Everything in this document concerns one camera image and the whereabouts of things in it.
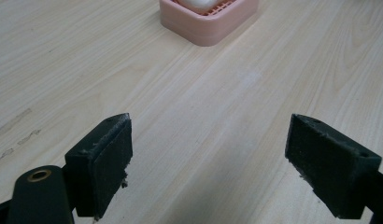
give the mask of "wooden table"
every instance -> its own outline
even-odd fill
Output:
[[[383,0],[262,0],[210,48],[157,0],[0,0],[0,203],[124,112],[129,187],[99,223],[368,223],[334,218],[284,149],[299,113],[383,157]]]

